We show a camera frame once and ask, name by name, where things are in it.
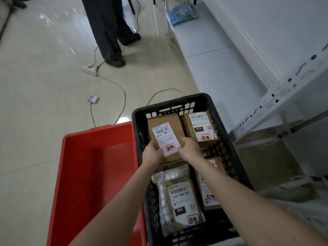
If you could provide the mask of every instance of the white shelf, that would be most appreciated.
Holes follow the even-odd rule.
[[[173,27],[185,57],[230,47],[233,45],[223,28],[204,3],[195,6],[199,18]]]
[[[188,61],[199,91],[211,96],[227,132],[266,93],[265,86],[235,47],[191,56]]]
[[[327,43],[328,0],[203,0],[268,88]]]
[[[266,93],[266,88],[204,3],[199,18],[172,28],[198,90],[211,96],[230,132]],[[281,125],[275,116],[255,130]]]

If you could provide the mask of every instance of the shipping label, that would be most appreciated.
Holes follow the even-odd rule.
[[[190,182],[169,186],[168,191],[175,220],[186,226],[199,222],[200,214]]]
[[[206,112],[190,113],[189,118],[193,123],[197,141],[209,141],[217,138]]]
[[[208,160],[208,161],[210,163],[212,163],[215,167],[217,167],[217,165],[215,165],[215,160],[212,159],[212,160]],[[199,182],[200,182],[200,190],[201,190],[201,193],[202,193],[204,206],[219,205],[220,203],[215,198],[215,195],[210,190],[210,188],[208,187],[208,185],[204,181],[203,176],[200,175],[200,173],[198,173],[198,178],[199,178]]]
[[[178,152],[180,144],[174,135],[169,123],[164,123],[152,128],[159,147],[163,150],[164,157]]]

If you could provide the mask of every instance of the chair leg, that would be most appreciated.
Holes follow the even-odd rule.
[[[130,5],[130,8],[132,10],[132,13],[135,15],[135,11],[134,11],[134,8],[133,8],[133,5],[132,5],[131,0],[128,0],[128,2],[129,2],[129,5]]]

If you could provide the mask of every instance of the leg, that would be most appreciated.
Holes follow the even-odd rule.
[[[118,40],[122,44],[128,44],[127,42],[133,37],[133,32],[124,20],[122,0],[113,0],[113,4],[118,27]]]
[[[118,28],[112,0],[82,0],[91,29],[106,62],[122,57],[117,42]]]
[[[132,5],[131,0],[128,0],[128,2],[129,2],[129,5],[130,5],[130,8],[131,8],[132,13],[135,15],[135,11],[134,11],[134,8],[133,8],[133,5]]]

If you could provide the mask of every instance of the barcode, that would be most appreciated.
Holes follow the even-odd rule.
[[[176,194],[176,193],[179,193],[179,192],[182,192],[182,191],[185,191],[185,190],[186,190],[185,187],[174,189],[173,191],[171,191],[171,194]]]
[[[195,118],[202,118],[203,115],[196,115],[196,116],[191,116],[191,119],[195,119]]]
[[[156,130],[156,134],[163,133],[164,131],[167,131],[167,130],[169,130],[169,128],[167,126],[165,126],[164,128],[160,128],[160,129]]]

